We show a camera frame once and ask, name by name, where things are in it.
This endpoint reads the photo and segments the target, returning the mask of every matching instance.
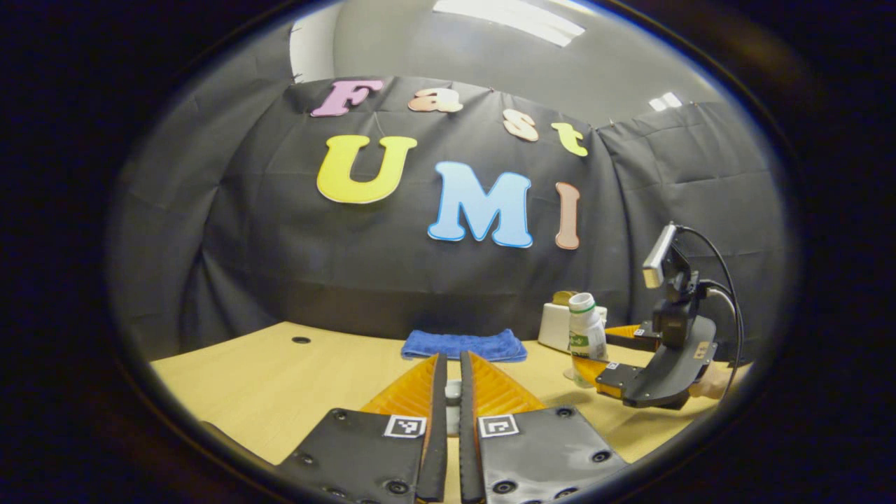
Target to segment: black fabric backdrop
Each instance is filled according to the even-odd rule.
[[[332,81],[292,85],[282,58],[239,53],[188,87],[134,150],[109,224],[108,279],[122,329],[149,359],[282,320],[398,339],[412,329],[491,335],[506,327],[535,339],[542,305],[561,290],[593,293],[611,326],[636,323],[661,295],[645,289],[640,265],[671,219],[707,234],[725,256],[748,353],[768,336],[786,290],[784,207],[770,150],[729,106],[685,105],[595,130],[478,86],[356,78],[385,86],[344,116],[311,117]],[[463,110],[408,109],[414,92],[435,87],[456,90]],[[510,135],[504,109],[529,114],[539,140]],[[568,152],[553,122],[582,133],[588,156]],[[383,136],[418,146],[390,196],[339,204],[316,187],[335,135],[370,137],[352,170],[358,181],[377,174]],[[469,232],[459,242],[429,238],[439,161],[469,164],[486,191],[505,171],[529,178],[533,245],[497,245],[497,222],[481,242]],[[556,182],[582,193],[576,250],[555,245]],[[462,217],[461,225],[469,228]],[[684,245],[704,275],[724,281],[708,250]],[[724,305],[707,301],[704,315],[723,342],[732,337]]]

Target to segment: hand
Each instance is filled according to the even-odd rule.
[[[737,368],[734,383],[731,384],[732,390],[737,388],[737,384],[740,383],[740,380],[744,378],[749,369],[750,364]],[[706,396],[710,399],[721,399],[730,378],[731,368],[726,367],[724,362],[713,361],[706,368],[706,372],[703,373],[700,381],[688,387],[687,391],[691,394],[691,397]]]

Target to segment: table surface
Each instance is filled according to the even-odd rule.
[[[310,343],[294,343],[304,336]],[[420,363],[401,357],[402,340],[346,335],[283,322],[225,343],[151,363],[197,420],[208,421],[256,455],[279,464],[332,408],[360,409]],[[523,342],[523,362],[495,365],[546,406],[574,404],[627,462],[650,453],[717,401],[692,397],[679,411],[635,409],[578,388],[563,376],[568,353]],[[610,345],[609,356],[645,366],[653,355]],[[448,379],[461,365],[448,361]],[[448,438],[445,502],[460,502],[457,438]]]

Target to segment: blue letter m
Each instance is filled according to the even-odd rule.
[[[528,178],[509,171],[502,173],[486,195],[467,164],[442,161],[436,163],[435,171],[442,174],[442,202],[436,223],[429,226],[429,236],[448,241],[463,239],[462,209],[477,241],[486,237],[500,213],[498,229],[492,233],[495,243],[519,248],[532,245],[532,236],[526,231],[526,190],[532,185]]]

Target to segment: white bottle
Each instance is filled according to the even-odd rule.
[[[569,299],[569,351],[575,357],[607,361],[607,334],[596,307],[594,296],[587,292]],[[594,387],[579,375],[574,365],[573,381],[579,387]]]

